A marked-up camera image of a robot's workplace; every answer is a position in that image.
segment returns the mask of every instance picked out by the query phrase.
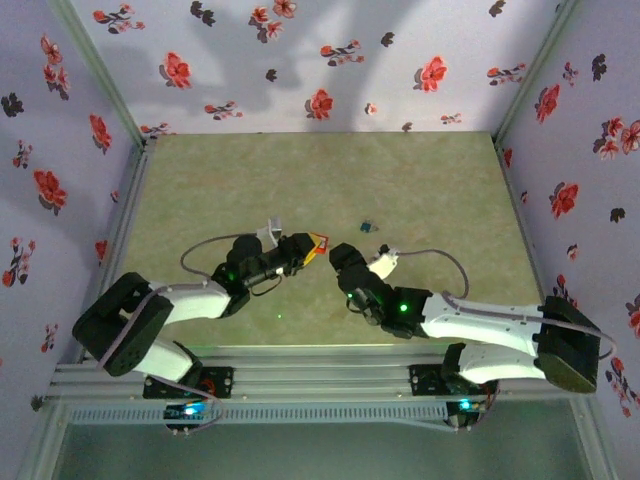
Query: mounting plate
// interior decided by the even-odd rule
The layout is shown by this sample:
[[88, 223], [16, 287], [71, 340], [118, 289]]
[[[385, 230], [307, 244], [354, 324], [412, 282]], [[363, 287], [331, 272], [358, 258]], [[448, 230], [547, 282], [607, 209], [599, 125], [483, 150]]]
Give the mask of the mounting plate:
[[[232, 367], [203, 367], [195, 389], [207, 392], [217, 398], [230, 398], [233, 388], [233, 372]], [[202, 398], [195, 393], [165, 385], [151, 377], [147, 377], [144, 385], [142, 397], [148, 400], [199, 400]]]

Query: wall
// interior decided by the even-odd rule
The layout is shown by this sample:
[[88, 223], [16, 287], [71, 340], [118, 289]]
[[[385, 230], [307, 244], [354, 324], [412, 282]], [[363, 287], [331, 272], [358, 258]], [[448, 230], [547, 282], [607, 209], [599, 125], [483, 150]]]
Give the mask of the wall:
[[582, 2], [502, 141], [547, 292], [618, 342], [598, 398], [628, 479], [640, 472], [637, 13], [633, 0]]
[[495, 131], [563, 3], [70, 1], [150, 135]]
[[3, 5], [0, 32], [0, 404], [11, 412], [0, 477], [11, 479], [75, 345], [133, 143], [44, 1]]
[[565, 402], [510, 401], [458, 434], [384, 424], [221, 425], [185, 441], [161, 426], [71, 426], [55, 478], [587, 480], [575, 430]]

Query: red flower print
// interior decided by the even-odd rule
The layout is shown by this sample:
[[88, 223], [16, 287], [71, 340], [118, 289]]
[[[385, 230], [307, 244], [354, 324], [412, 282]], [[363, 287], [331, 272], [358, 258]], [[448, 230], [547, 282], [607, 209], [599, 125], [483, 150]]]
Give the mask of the red flower print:
[[91, 132], [96, 146], [102, 150], [102, 153], [106, 154], [109, 147], [111, 147], [111, 135], [107, 131], [107, 125], [102, 120], [102, 117], [94, 114], [89, 115], [89, 123], [91, 124]]
[[169, 128], [169, 124], [166, 122], [162, 122], [157, 127], [149, 127], [147, 125], [140, 126], [140, 131], [148, 136], [148, 138], [156, 139], [159, 135], [167, 135], [169, 132], [167, 129]]
[[578, 258], [578, 244], [574, 244], [571, 245], [569, 248], [567, 248], [567, 257], [569, 258], [569, 260], [571, 260], [572, 262], [576, 260], [576, 258]]
[[604, 144], [604, 147], [600, 149], [600, 158], [602, 160], [613, 160], [616, 156], [616, 153], [620, 151], [618, 145], [614, 140], [609, 140]]
[[4, 271], [2, 274], [2, 284], [5, 287], [10, 287], [16, 281], [16, 272], [15, 270]]
[[267, 36], [269, 38], [278, 38], [278, 34], [282, 31], [282, 22], [271, 22], [267, 25]]
[[12, 287], [16, 280], [18, 280], [20, 284], [24, 285], [29, 276], [29, 258], [31, 258], [31, 255], [36, 248], [36, 242], [33, 240], [29, 241], [28, 251], [25, 251], [24, 247], [21, 248], [21, 245], [22, 238], [14, 237], [11, 239], [13, 260], [11, 260], [9, 270], [5, 270], [2, 273], [2, 284], [7, 288]]
[[624, 372], [624, 363], [618, 357], [611, 359], [611, 367], [618, 373]]
[[507, 168], [511, 168], [511, 157], [513, 156], [513, 149], [511, 148], [507, 148], [504, 151], [504, 164], [507, 166]]
[[629, 327], [633, 330], [636, 338], [640, 338], [640, 311], [633, 312], [629, 319]]
[[67, 91], [70, 88], [69, 75], [64, 71], [63, 67], [60, 67], [60, 71], [58, 72], [58, 85], [60, 85], [60, 88], [64, 91]]
[[331, 45], [325, 45], [320, 49], [320, 55], [329, 59], [327, 65], [330, 67], [344, 65], [347, 62], [362, 63], [364, 62], [364, 56], [355, 55], [356, 50], [359, 48], [360, 42], [351, 40], [349, 45], [344, 47], [333, 48]]
[[53, 327], [47, 325], [44, 329], [46, 336], [44, 337], [44, 343], [40, 347], [40, 351], [42, 353], [47, 353], [53, 348], [53, 342], [55, 341], [56, 332], [58, 331], [58, 324], [56, 323]]
[[367, 106], [364, 107], [364, 112], [367, 115], [375, 115], [376, 113], [378, 113], [378, 107], [376, 107], [373, 103], [367, 103]]
[[53, 172], [35, 170], [33, 178], [40, 194], [40, 203], [47, 210], [53, 209], [55, 215], [67, 204], [67, 192], [60, 188], [60, 182]]
[[256, 7], [251, 14], [251, 17], [258, 23], [265, 23], [269, 21], [269, 15], [267, 14], [267, 7]]
[[102, 10], [96, 10], [95, 12], [93, 12], [93, 19], [98, 23], [104, 23], [105, 21], [109, 20], [109, 17], [107, 17], [107, 15]]
[[629, 381], [623, 375], [624, 364], [618, 357], [611, 359], [611, 370], [605, 371], [607, 382], [611, 385], [611, 389], [618, 397], [622, 414], [625, 417], [631, 416], [631, 407], [640, 408], [640, 395], [631, 389]]
[[438, 82], [444, 79], [445, 73], [447, 73], [447, 67], [445, 67], [442, 58], [439, 56], [433, 57], [429, 63], [416, 73], [419, 89], [424, 90], [425, 93], [437, 92]]
[[169, 77], [170, 86], [180, 89], [191, 88], [191, 82], [189, 81], [191, 68], [177, 53], [167, 53], [164, 60], [164, 71]]
[[51, 65], [57, 65], [62, 61], [62, 55], [60, 55], [58, 45], [52, 43], [46, 35], [42, 35], [42, 38], [40, 38], [40, 47]]
[[526, 68], [524, 63], [519, 63], [515, 67], [505, 70], [500, 70], [498, 67], [490, 68], [487, 72], [487, 77], [491, 79], [489, 85], [495, 87], [507, 82], [521, 83]]
[[538, 122], [542, 125], [545, 119], [553, 113], [558, 106], [558, 95], [560, 85], [556, 84], [551, 88], [545, 88], [540, 92], [538, 103], [535, 105]]
[[106, 240], [102, 240], [100, 242], [96, 242], [96, 255], [98, 255], [98, 260], [102, 262], [104, 260], [104, 256], [107, 253], [107, 245], [108, 242]]
[[640, 120], [636, 120], [629, 128], [625, 128], [620, 136], [622, 151], [625, 155], [635, 152], [640, 144]]
[[273, 5], [273, 13], [279, 17], [293, 18], [297, 5], [291, 0], [275, 0]]
[[307, 118], [318, 120], [329, 118], [329, 110], [333, 108], [333, 98], [324, 88], [321, 88], [312, 95], [311, 100], [307, 100], [305, 108], [309, 112]]
[[557, 220], [560, 215], [569, 213], [576, 206], [576, 198], [580, 187], [575, 183], [565, 185], [564, 182], [559, 183], [556, 187], [554, 195], [549, 197], [551, 201], [551, 211], [553, 217]]
[[47, 83], [55, 83], [56, 78], [56, 71], [51, 68], [51, 65], [47, 63], [47, 65], [44, 67], [44, 79], [47, 81]]
[[624, 128], [622, 123], [622, 119], [620, 117], [614, 117], [609, 120], [609, 124], [607, 126], [607, 131], [611, 137], [617, 137], [618, 132]]
[[229, 100], [225, 105], [214, 106], [214, 105], [205, 105], [204, 111], [210, 115], [213, 115], [214, 120], [224, 120], [229, 117], [237, 117], [241, 118], [242, 112], [234, 112], [238, 105], [236, 102]]

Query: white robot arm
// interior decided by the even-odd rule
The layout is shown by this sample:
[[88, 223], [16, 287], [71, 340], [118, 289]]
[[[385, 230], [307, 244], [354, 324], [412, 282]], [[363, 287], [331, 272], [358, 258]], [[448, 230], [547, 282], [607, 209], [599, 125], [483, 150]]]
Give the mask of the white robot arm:
[[202, 363], [180, 343], [157, 336], [171, 323], [229, 317], [246, 305], [254, 286], [277, 279], [278, 284], [266, 292], [254, 293], [263, 295], [314, 258], [318, 239], [308, 233], [280, 236], [279, 222], [272, 222], [266, 232], [272, 250], [262, 252], [258, 237], [264, 229], [237, 235], [226, 261], [213, 274], [203, 275], [200, 286], [164, 286], [126, 273], [80, 317], [73, 336], [111, 376], [137, 371], [180, 386], [196, 386]]
[[347, 307], [354, 305], [371, 325], [405, 339], [456, 339], [441, 371], [452, 392], [513, 378], [545, 379], [571, 392], [595, 392], [600, 339], [610, 337], [569, 302], [547, 297], [544, 305], [501, 306], [392, 288], [383, 280], [398, 255], [383, 245], [367, 264], [360, 252], [343, 243], [330, 251], [329, 261]]

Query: enclosure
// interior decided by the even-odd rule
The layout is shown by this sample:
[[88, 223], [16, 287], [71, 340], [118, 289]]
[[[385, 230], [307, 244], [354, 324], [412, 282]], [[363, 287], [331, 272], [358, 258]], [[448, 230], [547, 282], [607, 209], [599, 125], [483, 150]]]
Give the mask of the enclosure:
[[[217, 466], [232, 478], [636, 478], [637, 8], [631, 0], [5, 6], [6, 477], [145, 478], [155, 465], [158, 478], [218, 475]], [[403, 375], [455, 339], [403, 340], [368, 325], [345, 308], [325, 252], [232, 317], [162, 330], [208, 361], [248, 369], [227, 404], [235, 423], [180, 444], [165, 440], [162, 422], [121, 422], [151, 408], [137, 398], [142, 380], [94, 372], [96, 360], [72, 337], [76, 320], [128, 271], [198, 282], [180, 268], [184, 251], [255, 232], [273, 216], [284, 235], [324, 235], [329, 248], [346, 242], [368, 258], [384, 244], [444, 250], [464, 266], [473, 301], [563, 297], [615, 339], [616, 355], [600, 364], [595, 395], [507, 381], [486, 422], [451, 434], [435, 427], [443, 400], [411, 398]], [[230, 245], [207, 245], [188, 263], [213, 272]], [[387, 281], [464, 287], [438, 255], [400, 257]], [[323, 377], [322, 362], [341, 379]], [[375, 375], [359, 372], [366, 366]], [[262, 367], [274, 370], [261, 379]], [[297, 377], [278, 376], [296, 367]], [[348, 382], [360, 397], [345, 404]], [[301, 385], [296, 405], [264, 400]], [[314, 395], [343, 413], [372, 410], [337, 421], [305, 410]], [[241, 418], [245, 400], [251, 413]], [[257, 420], [276, 407], [302, 409], [309, 421]], [[423, 407], [430, 420], [398, 414]], [[507, 432], [517, 441], [505, 442]], [[132, 446], [144, 443], [134, 458]], [[209, 453], [210, 443], [221, 447]], [[174, 451], [179, 460], [158, 464]], [[263, 472], [247, 457], [262, 459]]]

